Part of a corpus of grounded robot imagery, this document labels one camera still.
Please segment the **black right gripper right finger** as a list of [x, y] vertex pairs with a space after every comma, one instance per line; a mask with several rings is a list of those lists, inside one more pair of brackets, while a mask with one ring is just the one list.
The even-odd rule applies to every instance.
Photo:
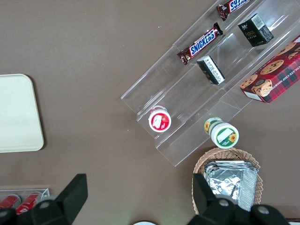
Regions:
[[288, 220], [274, 207], [254, 205], [246, 211], [230, 200], [217, 198], [204, 176], [193, 174], [193, 197], [199, 211], [189, 225], [287, 225]]

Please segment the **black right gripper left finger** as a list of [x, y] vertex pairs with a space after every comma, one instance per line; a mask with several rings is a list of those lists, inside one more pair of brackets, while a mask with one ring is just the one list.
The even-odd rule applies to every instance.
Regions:
[[1, 209], [2, 225], [71, 225], [88, 198], [87, 175], [77, 174], [54, 200], [43, 200], [29, 211]]

